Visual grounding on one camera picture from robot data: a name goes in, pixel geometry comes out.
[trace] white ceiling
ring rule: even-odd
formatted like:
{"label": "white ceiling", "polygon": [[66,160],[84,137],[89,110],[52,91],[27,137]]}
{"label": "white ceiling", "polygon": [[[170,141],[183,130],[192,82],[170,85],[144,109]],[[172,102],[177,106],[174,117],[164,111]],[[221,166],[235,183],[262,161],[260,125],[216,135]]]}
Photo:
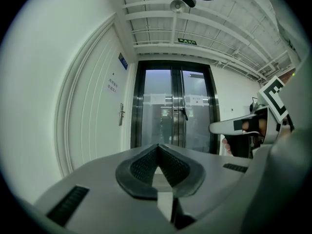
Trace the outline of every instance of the white ceiling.
{"label": "white ceiling", "polygon": [[[197,0],[195,8],[187,6],[181,14],[170,10],[172,1],[125,0],[138,54],[206,58],[259,82],[291,65],[269,0]],[[197,46],[177,38],[195,40]]]}

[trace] green exit sign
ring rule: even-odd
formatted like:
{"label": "green exit sign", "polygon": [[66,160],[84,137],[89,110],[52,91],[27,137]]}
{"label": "green exit sign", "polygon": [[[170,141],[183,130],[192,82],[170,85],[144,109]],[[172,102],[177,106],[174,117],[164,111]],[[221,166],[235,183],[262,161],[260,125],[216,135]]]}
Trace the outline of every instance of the green exit sign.
{"label": "green exit sign", "polygon": [[196,43],[195,41],[192,41],[192,40],[187,40],[187,39],[178,38],[178,41],[179,41],[180,43],[187,43],[187,44],[197,45],[197,43]]}

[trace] glass panel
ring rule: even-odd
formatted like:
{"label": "glass panel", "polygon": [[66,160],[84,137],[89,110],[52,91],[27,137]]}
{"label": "glass panel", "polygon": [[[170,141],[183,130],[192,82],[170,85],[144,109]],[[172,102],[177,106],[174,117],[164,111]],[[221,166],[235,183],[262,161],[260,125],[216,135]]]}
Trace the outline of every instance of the glass panel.
{"label": "glass panel", "polygon": [[183,71],[186,121],[185,148],[209,152],[210,114],[203,73]]}
{"label": "glass panel", "polygon": [[141,145],[172,143],[171,70],[146,70]]}

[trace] white door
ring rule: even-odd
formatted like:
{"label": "white door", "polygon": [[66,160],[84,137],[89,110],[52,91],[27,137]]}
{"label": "white door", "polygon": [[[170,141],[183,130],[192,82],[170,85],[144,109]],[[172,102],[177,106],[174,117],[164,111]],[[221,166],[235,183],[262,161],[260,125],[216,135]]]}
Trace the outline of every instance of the white door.
{"label": "white door", "polygon": [[129,72],[118,58],[120,53],[127,59],[112,26],[97,42],[78,77],[68,123],[73,170],[121,151],[119,111]]}

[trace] double glass door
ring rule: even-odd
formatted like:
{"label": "double glass door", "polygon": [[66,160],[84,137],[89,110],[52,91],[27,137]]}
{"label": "double glass door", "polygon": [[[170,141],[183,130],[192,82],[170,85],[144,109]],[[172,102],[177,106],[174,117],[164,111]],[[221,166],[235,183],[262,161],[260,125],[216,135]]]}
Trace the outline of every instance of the double glass door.
{"label": "double glass door", "polygon": [[132,147],[160,143],[216,153],[209,132],[216,106],[209,70],[190,62],[140,62]]}

